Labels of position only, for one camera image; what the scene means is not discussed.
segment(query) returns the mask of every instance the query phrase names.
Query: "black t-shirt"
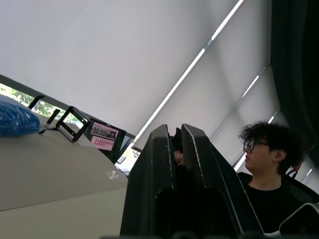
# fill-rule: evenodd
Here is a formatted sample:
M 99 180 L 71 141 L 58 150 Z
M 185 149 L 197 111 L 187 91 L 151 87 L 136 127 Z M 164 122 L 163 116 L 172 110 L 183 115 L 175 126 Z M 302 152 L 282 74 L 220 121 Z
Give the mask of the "black t-shirt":
M 304 204 L 283 187 L 262 191 L 248 185 L 252 177 L 239 175 L 239 178 L 265 233 L 278 231 L 280 224 Z

